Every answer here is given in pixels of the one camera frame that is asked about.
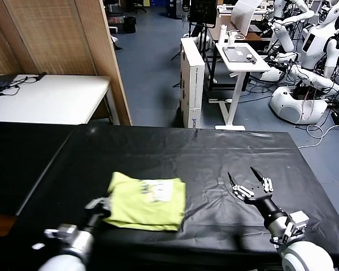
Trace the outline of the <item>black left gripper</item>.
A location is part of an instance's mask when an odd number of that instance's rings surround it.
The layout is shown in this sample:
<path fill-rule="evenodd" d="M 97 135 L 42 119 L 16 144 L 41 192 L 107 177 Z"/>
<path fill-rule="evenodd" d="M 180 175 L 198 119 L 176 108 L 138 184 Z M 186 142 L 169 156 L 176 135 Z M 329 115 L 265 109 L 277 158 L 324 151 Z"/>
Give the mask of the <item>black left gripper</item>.
<path fill-rule="evenodd" d="M 83 231 L 92 233 L 97 224 L 111 216 L 111 206 L 107 204 L 107 198 L 92 199 L 85 207 L 85 220 Z"/>

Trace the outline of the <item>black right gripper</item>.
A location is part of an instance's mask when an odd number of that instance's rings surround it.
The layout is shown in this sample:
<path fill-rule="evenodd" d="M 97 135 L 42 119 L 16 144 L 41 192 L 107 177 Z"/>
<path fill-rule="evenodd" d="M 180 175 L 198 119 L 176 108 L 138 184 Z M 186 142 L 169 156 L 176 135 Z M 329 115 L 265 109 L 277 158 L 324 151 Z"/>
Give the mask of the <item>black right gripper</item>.
<path fill-rule="evenodd" d="M 229 172 L 228 178 L 234 195 L 245 204 L 254 206 L 263 217 L 264 227 L 267 230 L 285 230 L 285 222 L 288 214 L 282 211 L 272 200 L 273 183 L 270 177 L 265 176 L 261 171 L 250 167 L 255 177 L 262 184 L 263 189 L 250 191 L 246 187 L 239 185 Z"/>

